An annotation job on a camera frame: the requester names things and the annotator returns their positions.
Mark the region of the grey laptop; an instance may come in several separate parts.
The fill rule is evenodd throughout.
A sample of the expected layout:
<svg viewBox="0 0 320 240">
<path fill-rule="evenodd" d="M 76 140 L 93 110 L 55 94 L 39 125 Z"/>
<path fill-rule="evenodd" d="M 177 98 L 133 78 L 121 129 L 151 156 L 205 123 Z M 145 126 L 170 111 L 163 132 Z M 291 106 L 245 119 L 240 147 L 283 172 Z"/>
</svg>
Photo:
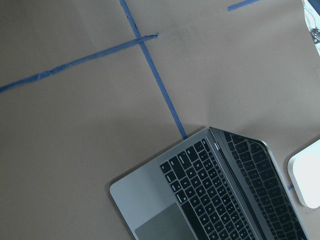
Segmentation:
<svg viewBox="0 0 320 240">
<path fill-rule="evenodd" d="M 306 240 L 260 140 L 208 127 L 109 188 L 136 240 Z"/>
</svg>

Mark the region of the white desk lamp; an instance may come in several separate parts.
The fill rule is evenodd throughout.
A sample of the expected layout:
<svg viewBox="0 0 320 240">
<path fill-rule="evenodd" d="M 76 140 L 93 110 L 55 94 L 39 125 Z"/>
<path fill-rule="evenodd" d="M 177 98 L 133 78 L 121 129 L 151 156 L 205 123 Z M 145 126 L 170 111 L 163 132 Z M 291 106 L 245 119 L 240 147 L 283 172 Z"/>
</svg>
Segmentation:
<svg viewBox="0 0 320 240">
<path fill-rule="evenodd" d="M 320 141 L 293 155 L 287 164 L 292 185 L 301 204 L 310 209 L 320 206 Z"/>
</svg>

